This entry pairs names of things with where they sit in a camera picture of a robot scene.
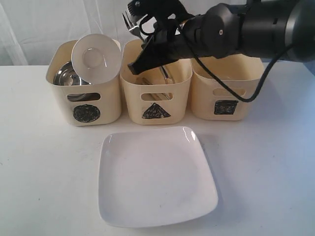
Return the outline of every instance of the fork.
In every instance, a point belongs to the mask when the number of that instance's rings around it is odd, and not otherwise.
[[[142,40],[142,42],[144,42],[144,38],[143,38],[142,35],[141,35],[140,27],[139,27],[136,23],[133,23],[133,22],[129,19],[128,14],[127,14],[126,11],[125,11],[125,15],[126,15],[126,16],[125,16],[124,14],[122,14],[122,15],[123,15],[123,19],[124,19],[124,22],[125,22],[125,24],[126,24],[126,26],[127,26],[128,31],[129,31],[132,35],[134,35],[134,36],[140,38],[140,39]],[[165,68],[164,68],[163,66],[160,66],[159,69],[160,69],[160,71],[161,71],[161,73],[162,73],[162,75],[163,75],[163,77],[164,77],[164,80],[165,80],[165,83],[166,83],[166,84],[169,84],[169,81],[171,81],[172,84],[175,83],[174,78],[170,78],[170,77],[168,76],[168,74],[167,74],[167,72],[166,72],[166,70],[165,70]]]

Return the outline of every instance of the white saucer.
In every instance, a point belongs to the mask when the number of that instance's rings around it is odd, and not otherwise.
[[[86,82],[106,83],[121,67],[121,51],[113,39],[103,34],[89,34],[79,39],[71,55],[75,72]]]
[[[218,194],[195,133],[171,127],[105,139],[98,204],[109,225],[142,228],[203,216],[215,209]]]

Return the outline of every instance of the white square plate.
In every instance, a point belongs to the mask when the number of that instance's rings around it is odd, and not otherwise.
[[[109,135],[99,165],[101,217],[126,228],[175,224],[216,208],[217,189],[187,127]]]

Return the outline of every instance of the white table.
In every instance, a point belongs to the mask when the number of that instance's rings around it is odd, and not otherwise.
[[[134,124],[126,111],[109,125],[71,126],[46,70],[0,67],[1,236],[315,235],[315,78],[303,65],[278,63],[244,121],[188,112],[177,125],[198,134],[219,205],[196,220],[137,230],[99,216],[100,148],[110,133],[161,126]]]

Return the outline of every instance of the black circle symbol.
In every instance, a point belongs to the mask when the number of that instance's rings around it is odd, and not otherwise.
[[[95,106],[85,104],[74,108],[73,117],[79,122],[90,123],[100,117],[100,111]]]

